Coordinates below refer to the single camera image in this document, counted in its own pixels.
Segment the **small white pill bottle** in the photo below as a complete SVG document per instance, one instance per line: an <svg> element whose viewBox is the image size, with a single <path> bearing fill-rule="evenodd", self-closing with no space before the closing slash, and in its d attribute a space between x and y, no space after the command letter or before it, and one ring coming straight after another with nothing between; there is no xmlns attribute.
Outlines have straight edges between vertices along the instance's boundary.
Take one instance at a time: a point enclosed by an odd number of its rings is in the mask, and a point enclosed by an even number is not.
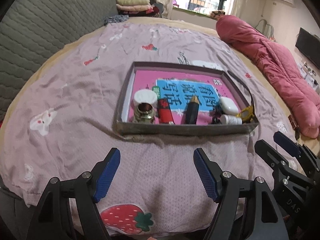
<svg viewBox="0 0 320 240"><path fill-rule="evenodd" d="M221 115L220 122L223 125L242 125L242 119L233 115Z"/></svg>

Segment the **white earbuds case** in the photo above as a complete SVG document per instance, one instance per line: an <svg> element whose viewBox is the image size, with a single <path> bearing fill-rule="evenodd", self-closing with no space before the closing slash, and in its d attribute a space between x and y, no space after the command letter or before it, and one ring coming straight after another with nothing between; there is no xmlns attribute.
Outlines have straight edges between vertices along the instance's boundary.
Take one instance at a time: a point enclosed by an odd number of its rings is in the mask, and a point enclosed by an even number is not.
<svg viewBox="0 0 320 240"><path fill-rule="evenodd" d="M236 116L237 114L239 114L239 109L237 105L232 99L228 97L224 97L224 96L220 97L219 106L223 111L223 113L225 113L226 115Z"/></svg>

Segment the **small black clip object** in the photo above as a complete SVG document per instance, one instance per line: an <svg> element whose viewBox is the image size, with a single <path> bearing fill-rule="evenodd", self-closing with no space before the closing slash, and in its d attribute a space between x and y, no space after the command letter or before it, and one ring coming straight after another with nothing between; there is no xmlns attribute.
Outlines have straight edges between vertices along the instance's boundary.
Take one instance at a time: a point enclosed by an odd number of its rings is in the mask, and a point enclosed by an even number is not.
<svg viewBox="0 0 320 240"><path fill-rule="evenodd" d="M215 106L212 114L212 124L221 124L221 115L223 115L223 111L220 106Z"/></svg>

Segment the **black gold cigarette box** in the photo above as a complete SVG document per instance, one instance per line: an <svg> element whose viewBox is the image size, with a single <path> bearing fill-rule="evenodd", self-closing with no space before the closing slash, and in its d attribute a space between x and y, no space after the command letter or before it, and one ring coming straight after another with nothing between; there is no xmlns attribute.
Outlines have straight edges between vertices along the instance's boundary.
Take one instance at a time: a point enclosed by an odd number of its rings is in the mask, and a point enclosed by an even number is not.
<svg viewBox="0 0 320 240"><path fill-rule="evenodd" d="M199 98L196 95L193 95L190 99L187 110L185 113L185 123L195 125L197 122L197 116L199 112Z"/></svg>

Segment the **red black lighter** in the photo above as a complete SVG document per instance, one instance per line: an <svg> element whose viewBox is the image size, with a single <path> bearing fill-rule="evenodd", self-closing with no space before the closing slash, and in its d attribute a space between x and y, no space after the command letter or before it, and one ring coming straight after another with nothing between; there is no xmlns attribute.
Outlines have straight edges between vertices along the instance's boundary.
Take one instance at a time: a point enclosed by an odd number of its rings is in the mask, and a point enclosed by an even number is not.
<svg viewBox="0 0 320 240"><path fill-rule="evenodd" d="M160 124L175 124L167 98L158 99L157 111Z"/></svg>

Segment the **brass-rimmed glass jar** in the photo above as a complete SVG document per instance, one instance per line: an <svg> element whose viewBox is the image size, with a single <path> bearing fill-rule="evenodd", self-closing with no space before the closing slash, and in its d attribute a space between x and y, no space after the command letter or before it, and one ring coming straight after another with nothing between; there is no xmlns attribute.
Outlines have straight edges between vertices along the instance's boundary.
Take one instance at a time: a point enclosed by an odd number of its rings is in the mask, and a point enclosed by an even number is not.
<svg viewBox="0 0 320 240"><path fill-rule="evenodd" d="M156 112L149 103L140 103L135 107L133 122L141 124L153 124Z"/></svg>

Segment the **white child-proof cap bottle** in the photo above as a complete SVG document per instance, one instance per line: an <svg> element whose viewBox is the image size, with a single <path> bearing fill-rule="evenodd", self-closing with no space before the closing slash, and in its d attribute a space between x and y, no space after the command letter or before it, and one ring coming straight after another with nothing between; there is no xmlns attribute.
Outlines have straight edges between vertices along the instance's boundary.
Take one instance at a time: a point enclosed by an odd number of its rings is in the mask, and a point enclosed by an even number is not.
<svg viewBox="0 0 320 240"><path fill-rule="evenodd" d="M153 107L156 107L157 100L157 94L149 89L138 90L133 96L133 103L135 106L138 106L141 103L148 103Z"/></svg>

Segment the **rolled red quilt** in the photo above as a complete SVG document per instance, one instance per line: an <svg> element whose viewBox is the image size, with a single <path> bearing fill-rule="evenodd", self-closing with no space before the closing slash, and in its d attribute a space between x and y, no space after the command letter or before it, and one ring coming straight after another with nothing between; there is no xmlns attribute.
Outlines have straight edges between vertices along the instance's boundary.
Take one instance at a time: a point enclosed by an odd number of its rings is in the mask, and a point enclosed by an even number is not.
<svg viewBox="0 0 320 240"><path fill-rule="evenodd" d="M316 139L319 95L303 79L291 52L236 16L222 16L216 31L221 40L243 53L264 74L290 109L302 135Z"/></svg>

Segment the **pink blue children's book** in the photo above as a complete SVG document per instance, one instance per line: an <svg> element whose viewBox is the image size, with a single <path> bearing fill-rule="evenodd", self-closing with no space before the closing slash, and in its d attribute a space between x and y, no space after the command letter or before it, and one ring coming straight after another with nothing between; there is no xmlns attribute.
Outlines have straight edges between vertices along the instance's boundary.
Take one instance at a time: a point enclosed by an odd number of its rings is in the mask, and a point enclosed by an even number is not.
<svg viewBox="0 0 320 240"><path fill-rule="evenodd" d="M213 110L219 97L227 97L236 102L234 94L227 87L226 77L223 75L206 73L184 73L155 70L136 70L128 85L130 94L129 105L124 106L126 121L131 122L134 111L134 95L141 89L151 90L153 87L159 89L161 98L167 98L170 104L172 116L176 124L182 123L182 115L187 109L187 103L193 95L198 96L200 101L200 124L210 121L209 114Z"/></svg>

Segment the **pink strawberry print bedsheet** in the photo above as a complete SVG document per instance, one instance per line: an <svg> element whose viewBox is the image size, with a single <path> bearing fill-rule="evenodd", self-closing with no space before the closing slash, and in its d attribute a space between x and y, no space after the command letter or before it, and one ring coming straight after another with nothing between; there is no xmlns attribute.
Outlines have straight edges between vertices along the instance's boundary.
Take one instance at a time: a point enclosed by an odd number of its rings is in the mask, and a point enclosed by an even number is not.
<svg viewBox="0 0 320 240"><path fill-rule="evenodd" d="M179 137L120 136L114 114L125 77L135 61L211 66L245 81L258 127L249 134ZM49 179L73 179L104 159L112 147L120 167L100 212L135 206L151 215L139 237L168 236L206 228L216 210L193 164L201 147L208 157L239 178L265 178L271 169L255 154L254 143L282 131L295 137L286 114L232 49L215 35L164 24L118 23L97 31L63 60L44 68L11 104L1 129L1 176L16 194L15 215L25 237L34 207Z"/></svg>

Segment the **shallow grey cardboard box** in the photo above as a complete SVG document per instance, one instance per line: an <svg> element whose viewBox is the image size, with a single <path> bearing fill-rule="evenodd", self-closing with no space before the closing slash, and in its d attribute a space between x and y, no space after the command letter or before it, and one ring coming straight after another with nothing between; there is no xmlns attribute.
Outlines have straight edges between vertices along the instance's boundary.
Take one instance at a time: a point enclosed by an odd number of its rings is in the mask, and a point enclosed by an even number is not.
<svg viewBox="0 0 320 240"><path fill-rule="evenodd" d="M221 70L215 70L210 68L198 67L198 66L190 66L185 64L176 64L176 63L166 63L166 62L134 62L129 71L127 72L125 81L123 83L123 87L120 92L120 96L117 103L117 108L115 111L114 117L114 125L115 130L121 135L133 135L133 134L166 134L166 135L183 135L183 136L192 136L192 137L200 137L200 136L213 136L213 135L225 135L225 134L246 134L253 131L258 125L259 121L256 117L254 117L249 123L242 123L242 125L223 125L223 124L212 124L212 114L213 110L210 112L209 117L210 121L207 124L186 124L185 121L185 113L184 111L182 115L182 123L169 125L169 124L160 124L158 118L157 111L157 103L156 107L153 107L156 115L155 122L153 124L141 124L135 123L133 120L131 122L126 121L126 111L124 106L129 105L130 100L130 92L127 88L128 85L131 84L131 79L134 76L134 72L136 70L155 70L155 71L169 71L169 72L184 72L184 73L208 73L208 74L216 74L223 75L227 80L227 87L234 94L236 99L235 104L237 105L239 111L250 105L242 92L240 92L237 87L236 82L233 81L232 77L228 74L228 72L224 72ZM157 87L153 87L151 89L154 91L158 99L161 99L159 89ZM202 114L200 111L198 112L197 122L200 120Z"/></svg>

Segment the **stack of folded blankets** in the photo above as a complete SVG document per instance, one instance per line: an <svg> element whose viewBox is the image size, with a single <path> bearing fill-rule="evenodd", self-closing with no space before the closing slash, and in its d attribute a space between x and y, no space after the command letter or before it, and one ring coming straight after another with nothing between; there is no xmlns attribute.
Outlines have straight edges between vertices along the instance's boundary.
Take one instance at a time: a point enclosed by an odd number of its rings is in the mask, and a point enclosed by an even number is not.
<svg viewBox="0 0 320 240"><path fill-rule="evenodd" d="M118 14L129 17L162 18L164 5L156 0L116 0Z"/></svg>

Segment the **grey quilted headboard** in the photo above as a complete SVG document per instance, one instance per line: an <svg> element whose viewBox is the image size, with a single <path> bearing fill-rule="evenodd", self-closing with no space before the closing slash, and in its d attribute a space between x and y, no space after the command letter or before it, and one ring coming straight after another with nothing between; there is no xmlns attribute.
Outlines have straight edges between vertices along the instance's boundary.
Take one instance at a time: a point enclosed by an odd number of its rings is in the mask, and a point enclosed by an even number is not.
<svg viewBox="0 0 320 240"><path fill-rule="evenodd" d="M1 21L1 118L52 55L117 13L116 0L15 0Z"/></svg>

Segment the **black wall television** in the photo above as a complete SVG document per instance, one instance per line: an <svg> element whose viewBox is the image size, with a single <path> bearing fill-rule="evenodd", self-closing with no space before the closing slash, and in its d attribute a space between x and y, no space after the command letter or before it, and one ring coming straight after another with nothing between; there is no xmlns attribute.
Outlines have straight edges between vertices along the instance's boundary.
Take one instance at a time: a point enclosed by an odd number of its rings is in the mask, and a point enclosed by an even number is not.
<svg viewBox="0 0 320 240"><path fill-rule="evenodd" d="M296 48L309 59L317 69L320 68L320 42L319 37L312 35L303 28L300 28L296 41Z"/></svg>

